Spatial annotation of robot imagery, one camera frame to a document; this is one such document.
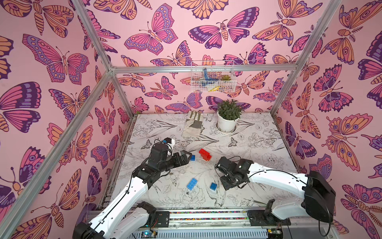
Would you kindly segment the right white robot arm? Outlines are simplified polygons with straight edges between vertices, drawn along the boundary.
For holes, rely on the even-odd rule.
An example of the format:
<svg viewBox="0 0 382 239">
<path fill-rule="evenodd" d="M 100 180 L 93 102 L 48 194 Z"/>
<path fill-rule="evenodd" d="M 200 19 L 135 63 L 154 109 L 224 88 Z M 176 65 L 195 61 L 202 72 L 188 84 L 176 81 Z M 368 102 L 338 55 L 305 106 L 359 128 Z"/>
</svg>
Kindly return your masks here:
<svg viewBox="0 0 382 239">
<path fill-rule="evenodd" d="M 242 189 L 252 182 L 272 186 L 295 196 L 288 200 L 269 200 L 264 211 L 248 213 L 250 219 L 267 225 L 276 225 L 290 217 L 307 216 L 319 222 L 333 222 L 336 193 L 316 171 L 309 174 L 290 173 L 251 160 L 234 162 L 226 157 L 222 157 L 215 168 L 223 174 L 220 180 L 225 190 L 235 187 Z"/>
</svg>

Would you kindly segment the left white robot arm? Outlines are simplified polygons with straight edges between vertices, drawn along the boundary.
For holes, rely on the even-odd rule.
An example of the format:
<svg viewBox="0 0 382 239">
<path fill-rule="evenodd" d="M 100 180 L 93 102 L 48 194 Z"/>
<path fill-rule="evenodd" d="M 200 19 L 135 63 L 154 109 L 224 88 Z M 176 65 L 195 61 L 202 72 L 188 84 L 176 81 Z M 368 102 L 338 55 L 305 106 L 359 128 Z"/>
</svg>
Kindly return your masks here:
<svg viewBox="0 0 382 239">
<path fill-rule="evenodd" d="M 165 143 L 155 143 L 149 156 L 137 166 L 129 182 L 109 205 L 89 223 L 75 226 L 75 239 L 125 239 L 143 226 L 151 228 L 157 222 L 157 209 L 138 200 L 158 181 L 163 172 L 189 164 L 192 153 L 174 153 Z"/>
</svg>

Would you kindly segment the red long lego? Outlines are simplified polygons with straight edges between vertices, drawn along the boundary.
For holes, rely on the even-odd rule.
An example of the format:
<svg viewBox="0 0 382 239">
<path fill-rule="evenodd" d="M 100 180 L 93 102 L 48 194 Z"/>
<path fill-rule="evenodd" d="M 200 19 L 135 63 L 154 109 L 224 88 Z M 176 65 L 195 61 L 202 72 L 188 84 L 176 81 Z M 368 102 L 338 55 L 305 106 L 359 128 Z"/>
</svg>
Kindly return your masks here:
<svg viewBox="0 0 382 239">
<path fill-rule="evenodd" d="M 210 161 L 211 158 L 212 158 L 212 156 L 211 156 L 210 154 L 203 154 L 202 157 L 203 157 L 203 159 L 204 159 L 205 161 Z"/>
<path fill-rule="evenodd" d="M 203 154 L 210 154 L 210 153 L 202 148 L 200 149 L 199 154 L 202 156 Z"/>
</svg>

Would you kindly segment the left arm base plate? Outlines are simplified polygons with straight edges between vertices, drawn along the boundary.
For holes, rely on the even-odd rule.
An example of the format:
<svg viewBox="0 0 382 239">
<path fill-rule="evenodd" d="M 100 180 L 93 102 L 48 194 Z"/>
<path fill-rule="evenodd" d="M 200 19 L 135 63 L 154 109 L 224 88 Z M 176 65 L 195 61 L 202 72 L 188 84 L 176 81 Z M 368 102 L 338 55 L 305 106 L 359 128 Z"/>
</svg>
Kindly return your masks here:
<svg viewBox="0 0 382 239">
<path fill-rule="evenodd" d="M 157 211 L 155 213 L 148 214 L 148 218 L 144 222 L 142 219 L 138 219 L 138 226 L 140 228 L 167 228 L 170 223 L 169 211 Z"/>
</svg>

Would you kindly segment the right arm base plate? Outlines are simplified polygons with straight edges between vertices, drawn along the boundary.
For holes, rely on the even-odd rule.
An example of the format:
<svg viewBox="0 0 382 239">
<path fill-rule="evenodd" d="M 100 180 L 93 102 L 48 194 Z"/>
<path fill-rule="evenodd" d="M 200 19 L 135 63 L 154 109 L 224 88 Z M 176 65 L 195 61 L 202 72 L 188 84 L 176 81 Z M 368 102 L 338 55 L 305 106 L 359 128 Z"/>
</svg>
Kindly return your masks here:
<svg viewBox="0 0 382 239">
<path fill-rule="evenodd" d="M 290 226 L 290 219 L 281 220 L 265 210 L 249 210 L 247 212 L 251 226 Z"/>
</svg>

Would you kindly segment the red long lego top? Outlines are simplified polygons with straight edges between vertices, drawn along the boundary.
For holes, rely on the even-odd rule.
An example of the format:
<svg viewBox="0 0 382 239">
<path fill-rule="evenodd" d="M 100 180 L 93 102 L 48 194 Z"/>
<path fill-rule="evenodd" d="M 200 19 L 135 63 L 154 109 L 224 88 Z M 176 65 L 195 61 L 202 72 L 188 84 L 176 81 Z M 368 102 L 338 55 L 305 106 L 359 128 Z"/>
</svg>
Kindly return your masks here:
<svg viewBox="0 0 382 239">
<path fill-rule="evenodd" d="M 202 148 L 200 149 L 199 154 L 202 156 L 203 154 L 210 154 L 210 153 Z"/>
</svg>

